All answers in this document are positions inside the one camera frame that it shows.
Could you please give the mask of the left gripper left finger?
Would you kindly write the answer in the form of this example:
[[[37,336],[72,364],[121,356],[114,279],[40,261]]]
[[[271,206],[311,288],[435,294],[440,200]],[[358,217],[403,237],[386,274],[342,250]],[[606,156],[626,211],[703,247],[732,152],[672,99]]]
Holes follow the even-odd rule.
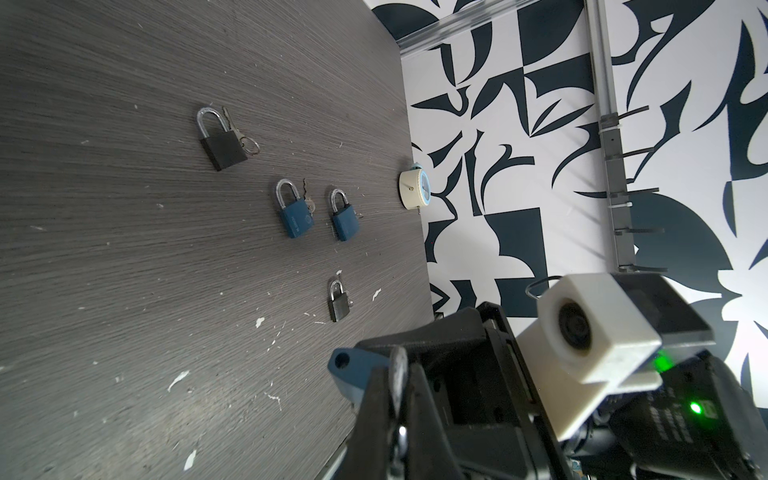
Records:
[[[372,370],[346,453],[333,479],[387,479],[391,463],[388,369]]]

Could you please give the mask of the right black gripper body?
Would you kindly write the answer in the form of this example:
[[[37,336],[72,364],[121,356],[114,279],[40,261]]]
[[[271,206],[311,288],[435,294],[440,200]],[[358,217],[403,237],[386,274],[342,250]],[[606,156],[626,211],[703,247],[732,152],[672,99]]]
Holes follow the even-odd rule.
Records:
[[[388,357],[396,346],[425,371],[463,479],[567,479],[570,468],[533,390],[502,308],[484,302],[356,348]],[[393,416],[387,479],[406,479],[403,415]]]

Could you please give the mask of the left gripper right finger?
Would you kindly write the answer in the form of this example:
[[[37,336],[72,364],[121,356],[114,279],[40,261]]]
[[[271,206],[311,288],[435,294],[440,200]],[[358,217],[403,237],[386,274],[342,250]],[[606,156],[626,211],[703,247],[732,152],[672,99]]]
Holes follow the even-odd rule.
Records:
[[[406,479],[463,479],[422,366],[409,366],[402,407]]]

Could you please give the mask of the blue padlock with key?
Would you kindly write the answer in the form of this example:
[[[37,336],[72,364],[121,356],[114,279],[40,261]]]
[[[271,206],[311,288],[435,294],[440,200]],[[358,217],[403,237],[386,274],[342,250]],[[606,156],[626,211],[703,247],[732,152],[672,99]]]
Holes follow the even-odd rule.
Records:
[[[339,392],[354,410],[360,408],[372,372],[379,367],[388,374],[386,392],[393,416],[399,418],[409,376],[408,355],[402,346],[394,347],[388,357],[358,348],[338,348],[328,362],[328,370]]]

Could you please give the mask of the small black padlock back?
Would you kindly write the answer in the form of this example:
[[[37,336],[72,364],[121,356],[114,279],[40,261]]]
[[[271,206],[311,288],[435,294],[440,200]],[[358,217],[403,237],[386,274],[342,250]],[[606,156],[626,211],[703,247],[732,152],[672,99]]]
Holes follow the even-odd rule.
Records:
[[[339,276],[328,285],[328,306],[331,320],[339,322],[350,314],[350,301]]]

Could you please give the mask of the black padlock with key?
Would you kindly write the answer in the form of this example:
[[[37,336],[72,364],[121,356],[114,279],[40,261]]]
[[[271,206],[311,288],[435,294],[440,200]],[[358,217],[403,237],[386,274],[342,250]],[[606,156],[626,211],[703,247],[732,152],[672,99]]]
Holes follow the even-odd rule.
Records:
[[[221,131],[209,134],[204,124],[204,117],[212,115],[221,126]],[[256,140],[244,135],[234,124],[226,107],[221,111],[213,107],[202,107],[196,113],[198,130],[202,135],[200,143],[209,157],[214,169],[222,171],[246,161],[261,152]]]

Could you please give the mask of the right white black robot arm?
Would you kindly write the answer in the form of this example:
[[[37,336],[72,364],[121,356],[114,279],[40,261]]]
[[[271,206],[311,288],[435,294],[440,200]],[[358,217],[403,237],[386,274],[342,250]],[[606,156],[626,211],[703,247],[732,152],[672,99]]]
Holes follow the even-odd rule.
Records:
[[[340,479],[763,479],[767,428],[717,357],[700,352],[645,393],[612,394],[558,439],[500,306],[360,341],[384,356]]]

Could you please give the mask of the small blue alarm clock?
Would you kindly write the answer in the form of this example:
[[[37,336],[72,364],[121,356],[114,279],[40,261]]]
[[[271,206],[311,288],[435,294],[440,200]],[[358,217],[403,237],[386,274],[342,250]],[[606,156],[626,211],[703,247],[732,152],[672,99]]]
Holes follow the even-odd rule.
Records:
[[[430,181],[419,163],[400,173],[398,191],[401,202],[407,210],[420,209],[430,204],[432,194]]]

